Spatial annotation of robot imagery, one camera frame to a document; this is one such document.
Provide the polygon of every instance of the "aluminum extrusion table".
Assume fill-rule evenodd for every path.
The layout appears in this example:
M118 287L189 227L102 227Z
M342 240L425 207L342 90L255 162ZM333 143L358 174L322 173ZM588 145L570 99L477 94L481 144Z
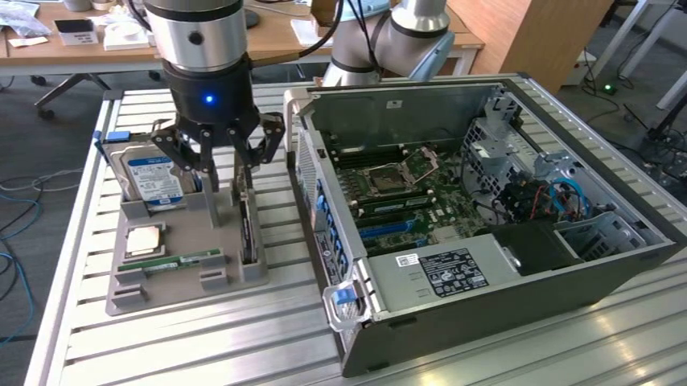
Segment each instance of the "aluminum extrusion table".
M533 82L513 81L687 232L684 207ZM279 111L283 90L306 85L255 86L261 111ZM171 116L166 90L125 92L102 102L95 130L147 130L157 118ZM524 117L522 130L549 135L530 117ZM119 189L90 149L26 385L687 384L684 253L590 307L341 378L282 158L279 150L255 175L269 284L109 317L103 299ZM218 149L215 160L226 182L231 149Z

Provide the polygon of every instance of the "wooden cabinet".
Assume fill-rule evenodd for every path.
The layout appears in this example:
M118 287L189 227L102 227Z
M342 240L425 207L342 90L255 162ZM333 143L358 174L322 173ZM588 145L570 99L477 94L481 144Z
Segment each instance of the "wooden cabinet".
M448 0L484 43L472 74L526 72L556 92L612 0Z

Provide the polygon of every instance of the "motherboard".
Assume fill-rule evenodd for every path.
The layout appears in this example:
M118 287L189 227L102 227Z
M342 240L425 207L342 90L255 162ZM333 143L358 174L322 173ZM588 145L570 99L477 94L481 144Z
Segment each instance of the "motherboard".
M333 165L368 257L472 237L485 227L448 147L341 153Z

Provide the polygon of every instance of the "blue pcie slot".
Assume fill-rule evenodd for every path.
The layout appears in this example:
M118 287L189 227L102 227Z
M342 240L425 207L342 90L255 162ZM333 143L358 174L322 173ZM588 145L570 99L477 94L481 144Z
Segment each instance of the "blue pcie slot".
M412 229L413 226L414 220L406 220L400 223L382 225L381 227L360 229L360 238L368 239L370 237L388 235L389 233L406 232Z

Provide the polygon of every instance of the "green circuit board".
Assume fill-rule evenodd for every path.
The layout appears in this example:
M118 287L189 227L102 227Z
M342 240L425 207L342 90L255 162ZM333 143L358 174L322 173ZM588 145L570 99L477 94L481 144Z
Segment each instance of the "green circuit board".
M472 237L485 227L456 179L456 154L416 146L404 148L401 161L373 159L376 165L337 169L368 256Z

